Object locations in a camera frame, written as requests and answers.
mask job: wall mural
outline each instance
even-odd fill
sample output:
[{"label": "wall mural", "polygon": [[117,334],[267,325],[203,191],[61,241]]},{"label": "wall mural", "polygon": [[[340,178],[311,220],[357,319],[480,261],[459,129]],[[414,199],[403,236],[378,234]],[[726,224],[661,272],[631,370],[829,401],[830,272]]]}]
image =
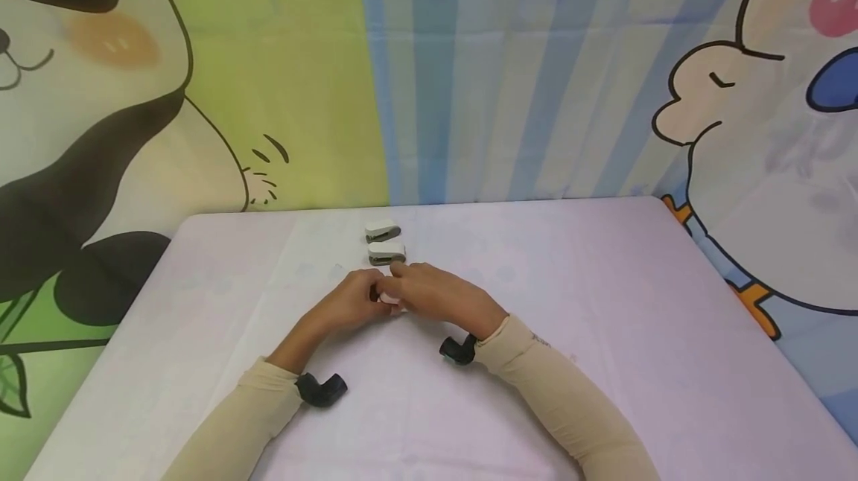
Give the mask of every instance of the wall mural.
[{"label": "wall mural", "polygon": [[663,197],[858,442],[857,10],[0,0],[0,477],[185,217],[386,203]]},{"label": "wall mural", "polygon": [[754,280],[740,300],[858,315],[858,0],[743,0],[734,39],[706,42],[670,75],[653,119],[688,150],[687,204]]}]

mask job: beige arm sleeve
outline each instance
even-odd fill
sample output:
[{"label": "beige arm sleeve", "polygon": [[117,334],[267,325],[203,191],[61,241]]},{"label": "beige arm sleeve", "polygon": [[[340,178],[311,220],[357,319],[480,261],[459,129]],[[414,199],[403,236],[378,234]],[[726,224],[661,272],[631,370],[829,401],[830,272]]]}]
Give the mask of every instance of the beige arm sleeve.
[{"label": "beige arm sleeve", "polygon": [[631,424],[587,375],[520,321],[476,346],[477,362],[512,384],[588,481],[658,481]]},{"label": "beige arm sleeve", "polygon": [[244,481],[301,406],[298,375],[260,357],[197,428],[163,481]]}]

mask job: orange bird foot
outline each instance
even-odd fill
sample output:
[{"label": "orange bird foot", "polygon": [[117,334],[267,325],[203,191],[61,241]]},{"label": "orange bird foot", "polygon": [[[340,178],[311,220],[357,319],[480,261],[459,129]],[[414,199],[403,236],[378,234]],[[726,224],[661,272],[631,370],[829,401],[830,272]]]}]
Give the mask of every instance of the orange bird foot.
[{"label": "orange bird foot", "polygon": [[745,306],[745,309],[751,312],[751,316],[755,319],[757,324],[760,324],[760,327],[764,332],[769,335],[769,338],[772,338],[773,340],[779,339],[781,331],[778,330],[778,325],[776,325],[775,322],[772,321],[772,318],[769,317],[769,314],[760,307],[762,302],[772,296],[772,291],[769,291],[763,287],[763,285],[756,282],[751,282],[741,289],[736,287],[735,284],[729,280],[727,280],[727,283],[729,284],[730,289],[733,290],[733,293],[739,297],[739,300],[742,302],[742,305]]},{"label": "orange bird foot", "polygon": [[688,217],[692,216],[692,206],[688,203],[685,203],[681,208],[677,208],[676,203],[673,201],[673,197],[670,194],[665,194],[664,197],[661,198],[661,201],[667,206],[667,209],[672,212],[673,216],[679,221],[681,225],[684,225],[685,222],[688,221]]}]

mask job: blue striped background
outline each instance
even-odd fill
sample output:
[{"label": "blue striped background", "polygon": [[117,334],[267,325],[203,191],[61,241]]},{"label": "blue striped background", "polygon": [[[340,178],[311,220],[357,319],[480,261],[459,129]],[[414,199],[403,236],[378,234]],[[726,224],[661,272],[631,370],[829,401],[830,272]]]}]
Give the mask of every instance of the blue striped background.
[{"label": "blue striped background", "polygon": [[[674,65],[729,36],[740,1],[363,0],[390,203],[624,193],[681,203],[687,148],[659,144],[651,121]],[[689,228],[725,278],[749,281]],[[839,371],[858,319],[777,296],[764,304],[781,350],[858,437],[858,372],[843,392]]]}]

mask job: pink bird cheek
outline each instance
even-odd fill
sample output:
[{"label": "pink bird cheek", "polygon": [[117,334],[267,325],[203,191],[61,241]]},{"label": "pink bird cheek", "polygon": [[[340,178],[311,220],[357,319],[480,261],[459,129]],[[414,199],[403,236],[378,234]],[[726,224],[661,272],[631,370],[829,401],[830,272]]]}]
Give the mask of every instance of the pink bird cheek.
[{"label": "pink bird cheek", "polygon": [[858,31],[858,0],[812,0],[810,22],[823,36],[852,34]]}]

